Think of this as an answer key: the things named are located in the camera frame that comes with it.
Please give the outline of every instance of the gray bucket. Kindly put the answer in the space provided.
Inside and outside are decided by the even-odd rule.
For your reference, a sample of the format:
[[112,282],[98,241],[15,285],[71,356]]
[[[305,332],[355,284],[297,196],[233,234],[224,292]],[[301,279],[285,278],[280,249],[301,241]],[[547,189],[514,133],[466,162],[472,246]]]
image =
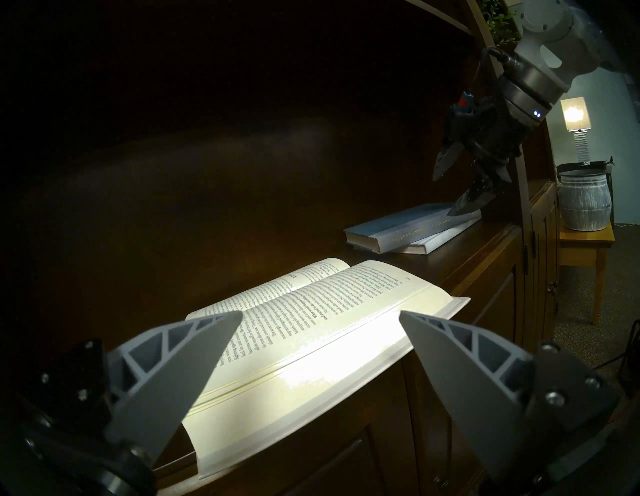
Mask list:
[[611,213],[607,174],[597,169],[560,173],[560,213],[569,229],[604,229]]

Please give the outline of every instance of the glowing light bulb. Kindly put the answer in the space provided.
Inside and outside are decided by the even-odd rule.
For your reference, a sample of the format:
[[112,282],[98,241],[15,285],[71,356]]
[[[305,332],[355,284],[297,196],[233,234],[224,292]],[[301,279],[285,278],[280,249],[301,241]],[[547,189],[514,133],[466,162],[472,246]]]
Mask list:
[[584,110],[577,109],[576,107],[569,107],[564,111],[564,118],[567,122],[578,122],[584,117]]

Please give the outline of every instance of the small wooden table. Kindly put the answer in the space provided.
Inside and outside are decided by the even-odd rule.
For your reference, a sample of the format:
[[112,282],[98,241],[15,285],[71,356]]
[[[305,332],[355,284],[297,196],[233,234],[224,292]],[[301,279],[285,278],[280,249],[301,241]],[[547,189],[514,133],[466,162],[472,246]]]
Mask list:
[[600,321],[607,248],[611,247],[615,240],[611,222],[603,230],[593,232],[567,229],[563,223],[560,227],[560,265],[596,267],[593,324],[598,324]]

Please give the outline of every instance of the blue book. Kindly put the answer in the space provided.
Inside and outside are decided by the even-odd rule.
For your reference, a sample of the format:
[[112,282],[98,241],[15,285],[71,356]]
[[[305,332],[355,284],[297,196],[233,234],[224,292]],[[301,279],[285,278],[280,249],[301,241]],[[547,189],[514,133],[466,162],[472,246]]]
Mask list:
[[344,230],[347,243],[385,253],[480,217],[480,210],[448,216],[453,204],[425,204]]

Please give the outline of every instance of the green plant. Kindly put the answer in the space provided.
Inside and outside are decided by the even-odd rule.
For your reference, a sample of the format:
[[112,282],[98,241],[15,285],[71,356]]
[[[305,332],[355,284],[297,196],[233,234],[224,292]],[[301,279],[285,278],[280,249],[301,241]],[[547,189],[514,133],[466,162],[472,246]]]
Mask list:
[[513,14],[500,0],[476,0],[476,2],[497,47],[516,44],[520,40],[520,32],[513,22]]

